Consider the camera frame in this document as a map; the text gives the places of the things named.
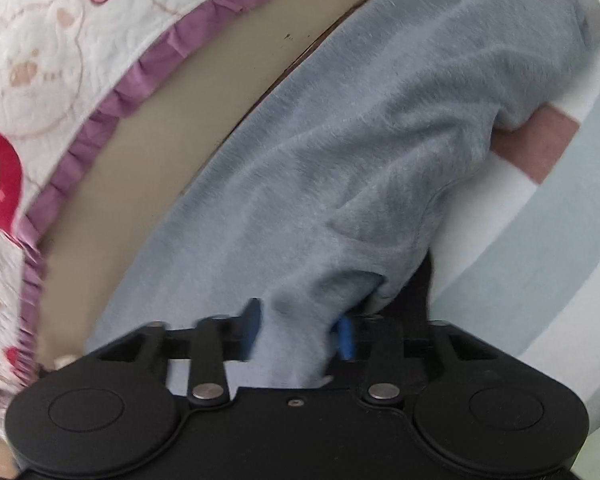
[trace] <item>bear nose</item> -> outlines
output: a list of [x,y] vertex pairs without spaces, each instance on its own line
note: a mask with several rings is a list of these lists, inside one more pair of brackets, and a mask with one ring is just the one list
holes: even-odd
[[28,85],[37,73],[38,65],[33,61],[18,63],[11,69],[9,81],[13,87]]

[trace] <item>light blue stripe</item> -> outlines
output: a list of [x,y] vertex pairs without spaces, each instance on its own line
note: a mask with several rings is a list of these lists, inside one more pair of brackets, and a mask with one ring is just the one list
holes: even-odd
[[600,95],[542,186],[431,314],[520,355],[599,262]]

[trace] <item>purple ruffle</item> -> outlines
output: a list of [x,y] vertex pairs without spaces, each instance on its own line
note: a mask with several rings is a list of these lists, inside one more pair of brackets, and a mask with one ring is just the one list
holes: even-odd
[[207,0],[161,35],[84,123],[49,183],[22,219],[16,237],[26,252],[26,267],[16,370],[23,384],[32,380],[36,368],[36,328],[44,271],[37,249],[40,237],[113,135],[118,121],[135,112],[187,56],[215,37],[228,22],[266,1]]

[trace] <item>gray sweatpants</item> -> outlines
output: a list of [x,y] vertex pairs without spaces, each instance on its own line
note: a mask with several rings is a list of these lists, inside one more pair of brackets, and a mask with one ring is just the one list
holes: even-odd
[[[261,298],[232,386],[308,386],[346,310],[387,304],[449,192],[600,40],[597,0],[371,0],[234,132],[141,251],[88,349]],[[172,380],[186,384],[184,370]]]

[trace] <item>screw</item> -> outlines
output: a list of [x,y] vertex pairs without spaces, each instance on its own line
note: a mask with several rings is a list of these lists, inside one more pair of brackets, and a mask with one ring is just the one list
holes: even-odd
[[391,383],[372,384],[368,391],[377,400],[391,400],[400,395],[400,388]]
[[200,400],[213,400],[224,394],[224,388],[220,384],[203,383],[194,387],[191,393]]

